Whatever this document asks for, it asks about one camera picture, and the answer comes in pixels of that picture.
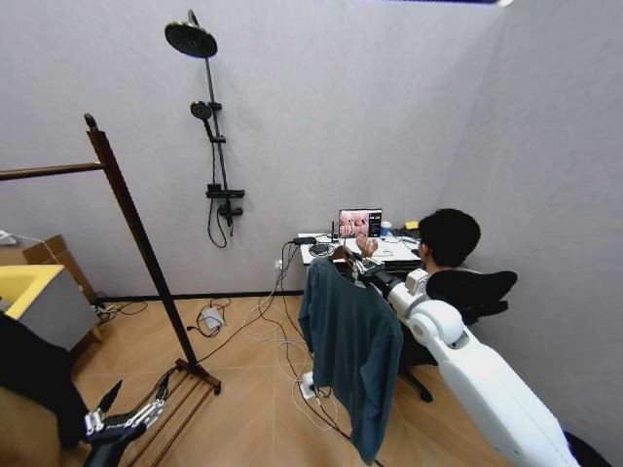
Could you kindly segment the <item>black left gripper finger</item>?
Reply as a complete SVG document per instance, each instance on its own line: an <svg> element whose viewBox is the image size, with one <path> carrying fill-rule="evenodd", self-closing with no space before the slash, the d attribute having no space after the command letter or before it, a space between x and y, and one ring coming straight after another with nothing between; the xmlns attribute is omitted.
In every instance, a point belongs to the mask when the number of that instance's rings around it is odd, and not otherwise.
<svg viewBox="0 0 623 467"><path fill-rule="evenodd" d="M84 423L87 434L94 434L104 428L105 417L117 398L121 386L122 381L119 380L108 392L104 394L97 407L85 415Z"/></svg>
<svg viewBox="0 0 623 467"><path fill-rule="evenodd" d="M155 398L127 420L127 428L143 426L148 429L159 419L166 409L169 377L167 373L156 385Z"/></svg>

